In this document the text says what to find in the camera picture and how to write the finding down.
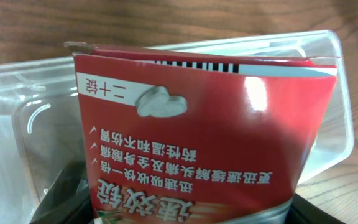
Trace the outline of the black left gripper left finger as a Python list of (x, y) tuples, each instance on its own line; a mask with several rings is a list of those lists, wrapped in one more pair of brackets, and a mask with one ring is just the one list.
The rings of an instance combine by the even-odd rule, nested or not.
[(30, 224), (89, 224), (92, 220), (86, 163), (69, 162), (42, 199)]

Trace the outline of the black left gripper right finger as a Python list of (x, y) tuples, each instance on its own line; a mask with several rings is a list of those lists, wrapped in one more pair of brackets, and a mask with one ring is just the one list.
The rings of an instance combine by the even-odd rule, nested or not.
[(295, 194), (286, 217), (286, 224), (344, 224)]

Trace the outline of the clear plastic container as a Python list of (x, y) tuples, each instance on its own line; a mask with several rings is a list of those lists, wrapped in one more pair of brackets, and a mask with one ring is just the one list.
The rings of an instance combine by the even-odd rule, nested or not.
[[(170, 44), (165, 50), (217, 55), (311, 57), (334, 63), (338, 83), (303, 169), (304, 182), (354, 147), (341, 43), (330, 30)], [(60, 171), (84, 158), (71, 57), (0, 65), (0, 223), (29, 223)]]

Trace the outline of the red medicine box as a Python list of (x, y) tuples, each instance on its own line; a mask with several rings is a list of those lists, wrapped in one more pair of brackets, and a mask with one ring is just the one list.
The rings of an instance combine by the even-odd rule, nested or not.
[(333, 63), (67, 42), (101, 223), (306, 223)]

